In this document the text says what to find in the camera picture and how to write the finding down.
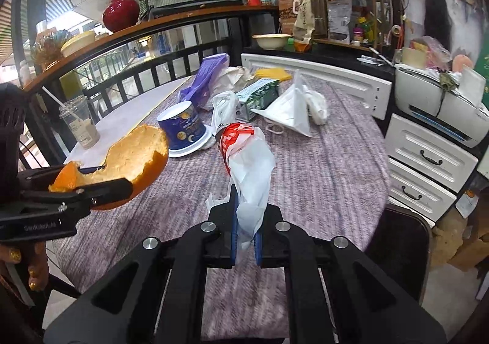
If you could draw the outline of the person left hand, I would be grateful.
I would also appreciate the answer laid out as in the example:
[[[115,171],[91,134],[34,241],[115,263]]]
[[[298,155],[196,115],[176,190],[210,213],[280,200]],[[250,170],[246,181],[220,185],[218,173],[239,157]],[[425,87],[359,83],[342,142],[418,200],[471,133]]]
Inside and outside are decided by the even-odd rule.
[[[1,244],[1,262],[20,264],[22,275],[28,275],[31,291],[43,291],[49,279],[46,242],[26,243],[19,246]]]

